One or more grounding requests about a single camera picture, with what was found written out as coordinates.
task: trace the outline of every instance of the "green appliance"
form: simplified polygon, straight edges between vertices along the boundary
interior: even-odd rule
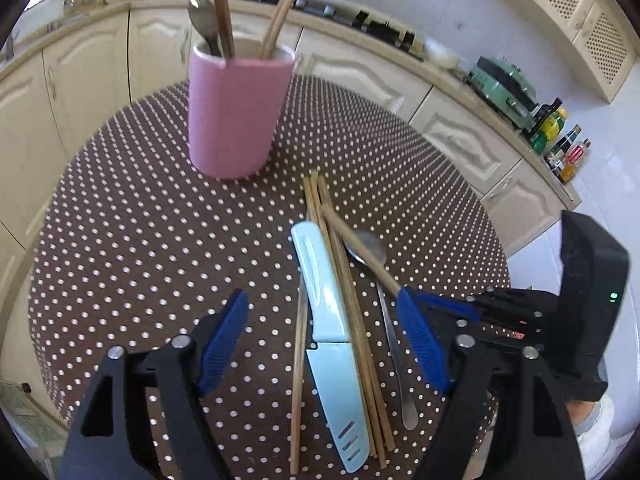
[[[530,132],[536,124],[536,90],[520,68],[495,57],[480,57],[466,76],[468,83],[517,128]]]

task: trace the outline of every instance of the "stovetop burner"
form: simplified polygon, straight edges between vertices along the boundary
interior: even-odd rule
[[[252,0],[254,2],[260,2],[263,4],[276,5],[280,0]],[[295,0],[293,9],[306,12],[332,20],[333,22],[340,23],[342,25],[356,28],[365,34],[369,34],[386,44],[391,45],[399,50],[404,51],[409,56],[422,61],[422,58],[416,56],[413,52],[410,52],[412,45],[414,44],[415,34],[408,30],[400,31],[390,26],[389,22],[377,22],[376,20],[369,19],[369,13],[361,10],[355,18],[348,18],[347,16],[340,15],[339,10],[333,6],[322,4],[321,6],[313,6],[308,0]]]

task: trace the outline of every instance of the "knife handle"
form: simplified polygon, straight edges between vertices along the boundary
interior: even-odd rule
[[[349,342],[344,304],[320,228],[313,222],[299,222],[292,227],[291,237],[313,313],[313,340]]]

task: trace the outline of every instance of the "utensil holder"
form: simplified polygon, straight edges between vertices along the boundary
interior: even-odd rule
[[[220,179],[265,165],[294,71],[288,46],[258,59],[259,38],[235,34],[234,43],[236,57],[223,59],[199,42],[189,68],[189,154],[199,171]]]

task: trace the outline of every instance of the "brown tablecloth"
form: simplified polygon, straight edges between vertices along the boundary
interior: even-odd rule
[[[312,168],[326,175],[347,222],[383,238],[401,283],[460,298],[508,286],[506,260],[473,190],[447,159],[347,89],[296,77],[267,166],[234,182],[191,165],[187,102],[188,87],[179,84],[124,108],[66,168],[35,257],[34,345],[69,422],[107,348],[161,346],[219,309],[233,288],[244,289],[252,302],[246,332],[202,405],[233,475],[287,479],[299,280],[289,231],[305,213],[302,176]],[[404,429],[374,280],[359,266],[352,273],[398,448],[385,470],[370,458],[350,477],[406,478],[445,399],[425,382],[398,327],[420,413],[418,427]],[[177,477],[160,400],[149,399],[162,468]],[[300,478],[344,474],[308,368],[303,401]]]

